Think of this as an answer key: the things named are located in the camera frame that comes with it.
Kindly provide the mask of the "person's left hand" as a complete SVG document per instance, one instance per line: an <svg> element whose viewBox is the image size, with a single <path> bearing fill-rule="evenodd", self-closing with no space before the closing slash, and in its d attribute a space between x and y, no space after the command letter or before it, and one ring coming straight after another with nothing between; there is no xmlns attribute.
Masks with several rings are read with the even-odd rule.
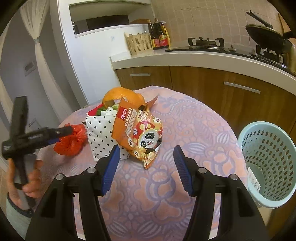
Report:
<svg viewBox="0 0 296 241"><path fill-rule="evenodd" d="M8 159L8 171L6 174L6 185L9 193L9 197L13 204L18 208L25 210L25 204L23 204L18 191L14 185L15 165L12 159ZM42 160L36 160L33 170L28 174L28 183L22 187L23 192L31 198L40 198L43 195L41 190L41 167L43 166Z"/></svg>

